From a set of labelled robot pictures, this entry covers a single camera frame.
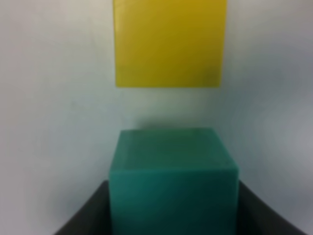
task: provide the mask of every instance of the yellow square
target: yellow square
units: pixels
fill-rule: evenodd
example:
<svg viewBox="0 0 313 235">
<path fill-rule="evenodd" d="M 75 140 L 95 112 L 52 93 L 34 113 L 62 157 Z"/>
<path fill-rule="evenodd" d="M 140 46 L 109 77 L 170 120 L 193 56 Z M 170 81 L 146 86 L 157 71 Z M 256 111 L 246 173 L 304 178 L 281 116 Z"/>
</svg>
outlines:
<svg viewBox="0 0 313 235">
<path fill-rule="evenodd" d="M 216 87 L 227 0 L 114 0 L 116 85 Z"/>
</svg>

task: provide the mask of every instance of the cube top face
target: cube top face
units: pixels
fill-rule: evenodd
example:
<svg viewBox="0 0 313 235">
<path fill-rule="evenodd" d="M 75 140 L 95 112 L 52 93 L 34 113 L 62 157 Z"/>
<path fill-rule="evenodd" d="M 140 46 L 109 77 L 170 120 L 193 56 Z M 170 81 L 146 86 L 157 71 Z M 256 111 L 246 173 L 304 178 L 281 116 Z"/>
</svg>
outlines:
<svg viewBox="0 0 313 235">
<path fill-rule="evenodd" d="M 117 86 L 219 86 L 226 0 L 113 2 Z"/>
<path fill-rule="evenodd" d="M 212 129 L 122 131 L 110 173 L 142 170 L 238 170 Z"/>
</svg>

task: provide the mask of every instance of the teal cube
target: teal cube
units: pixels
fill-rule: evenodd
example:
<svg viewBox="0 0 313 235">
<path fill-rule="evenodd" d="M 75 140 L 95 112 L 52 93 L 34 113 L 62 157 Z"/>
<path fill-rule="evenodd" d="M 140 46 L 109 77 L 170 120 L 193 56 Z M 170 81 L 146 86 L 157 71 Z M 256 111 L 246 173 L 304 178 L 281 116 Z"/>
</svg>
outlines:
<svg viewBox="0 0 313 235">
<path fill-rule="evenodd" d="M 238 177 L 212 129 L 122 131 L 109 176 L 113 235 L 235 235 Z"/>
</svg>

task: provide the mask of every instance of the white wall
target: white wall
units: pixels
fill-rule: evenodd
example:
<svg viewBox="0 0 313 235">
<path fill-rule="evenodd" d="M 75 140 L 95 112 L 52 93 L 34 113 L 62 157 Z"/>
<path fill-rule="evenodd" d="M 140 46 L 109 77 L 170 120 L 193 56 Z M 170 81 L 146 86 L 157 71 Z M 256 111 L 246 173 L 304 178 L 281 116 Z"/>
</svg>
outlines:
<svg viewBox="0 0 313 235">
<path fill-rule="evenodd" d="M 211 125 L 242 179 L 313 234 L 313 3 L 230 3 L 214 90 L 116 89 L 111 0 L 0 2 L 0 234 L 58 230 L 106 179 L 121 129 Z"/>
</svg>

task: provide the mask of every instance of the cube front face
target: cube front face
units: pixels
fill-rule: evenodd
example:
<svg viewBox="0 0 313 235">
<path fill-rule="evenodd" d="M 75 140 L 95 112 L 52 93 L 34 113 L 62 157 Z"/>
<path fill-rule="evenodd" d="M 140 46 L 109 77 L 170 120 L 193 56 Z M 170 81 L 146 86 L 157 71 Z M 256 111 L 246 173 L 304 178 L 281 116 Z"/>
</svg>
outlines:
<svg viewBox="0 0 313 235">
<path fill-rule="evenodd" d="M 226 0 L 114 0 L 116 84 L 216 87 Z"/>
<path fill-rule="evenodd" d="M 110 174 L 114 235 L 235 235 L 238 170 Z"/>
</svg>

